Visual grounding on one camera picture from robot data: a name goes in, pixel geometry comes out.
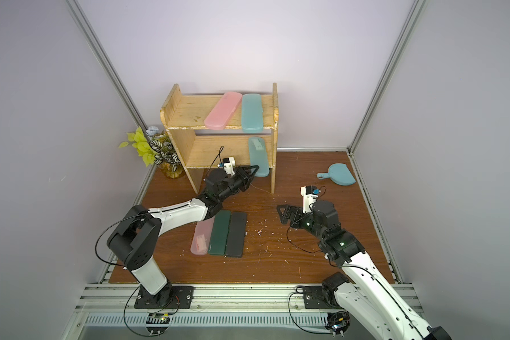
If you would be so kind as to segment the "dark green pencil case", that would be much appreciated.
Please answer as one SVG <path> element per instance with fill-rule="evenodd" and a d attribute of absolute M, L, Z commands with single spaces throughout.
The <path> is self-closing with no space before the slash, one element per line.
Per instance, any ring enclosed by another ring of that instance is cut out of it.
<path fill-rule="evenodd" d="M 222 256 L 225 254 L 231 215 L 231 211 L 220 211 L 215 216 L 208 248 L 210 255 Z"/>

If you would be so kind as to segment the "black pencil case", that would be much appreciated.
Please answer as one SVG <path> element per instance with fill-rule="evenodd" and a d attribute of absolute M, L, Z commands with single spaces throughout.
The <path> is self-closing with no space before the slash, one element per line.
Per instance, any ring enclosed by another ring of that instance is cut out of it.
<path fill-rule="evenodd" d="M 225 255 L 227 257 L 241 258 L 244 250 L 247 225 L 247 213 L 232 212 L 229 222 L 228 239 Z"/>

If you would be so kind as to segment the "light pink pencil case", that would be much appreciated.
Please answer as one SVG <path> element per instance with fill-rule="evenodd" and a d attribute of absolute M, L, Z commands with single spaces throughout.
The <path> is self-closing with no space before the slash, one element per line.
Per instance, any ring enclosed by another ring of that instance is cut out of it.
<path fill-rule="evenodd" d="M 202 256 L 208 253 L 214 221 L 215 218 L 210 218 L 196 224 L 191 242 L 191 253 L 193 255 Z"/>

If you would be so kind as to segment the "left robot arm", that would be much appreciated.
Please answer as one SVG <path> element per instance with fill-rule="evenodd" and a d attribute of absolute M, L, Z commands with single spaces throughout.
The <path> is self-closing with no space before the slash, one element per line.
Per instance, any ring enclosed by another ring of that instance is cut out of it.
<path fill-rule="evenodd" d="M 163 208 L 136 205 L 127 212 L 110 234 L 106 245 L 140 284 L 139 296 L 149 306 L 166 307 L 172 299 L 172 284 L 154 260 L 161 235 L 192 222 L 214 217 L 224 201 L 246 191 L 259 167 L 239 166 L 229 175 L 214 169 L 205 180 L 204 190 L 191 200 Z"/>

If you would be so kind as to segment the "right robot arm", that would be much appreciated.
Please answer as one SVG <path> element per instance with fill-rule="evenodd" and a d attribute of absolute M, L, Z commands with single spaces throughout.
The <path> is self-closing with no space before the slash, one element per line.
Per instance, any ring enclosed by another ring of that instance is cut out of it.
<path fill-rule="evenodd" d="M 279 205 L 276 210 L 282 224 L 319 239 L 326 259 L 342 270 L 324 282 L 331 300 L 375 339 L 451 338 L 443 327 L 432 327 L 387 282 L 361 242 L 342 228 L 333 203 L 315 201 L 306 211 L 292 205 Z"/>

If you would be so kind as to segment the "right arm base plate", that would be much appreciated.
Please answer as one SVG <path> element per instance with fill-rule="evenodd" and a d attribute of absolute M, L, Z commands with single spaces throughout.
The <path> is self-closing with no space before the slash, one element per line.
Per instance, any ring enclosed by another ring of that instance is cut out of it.
<path fill-rule="evenodd" d="M 322 286 L 300 286 L 297 291 L 302 294 L 305 309 L 308 310 L 343 310 L 334 297 L 334 293 Z"/>

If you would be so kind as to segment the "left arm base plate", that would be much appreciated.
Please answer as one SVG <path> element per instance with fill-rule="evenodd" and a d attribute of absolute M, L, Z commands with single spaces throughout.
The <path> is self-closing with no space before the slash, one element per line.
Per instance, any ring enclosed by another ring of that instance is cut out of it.
<path fill-rule="evenodd" d="M 193 286 L 164 286 L 155 295 L 144 287 L 135 295 L 135 309 L 189 309 L 195 288 Z"/>

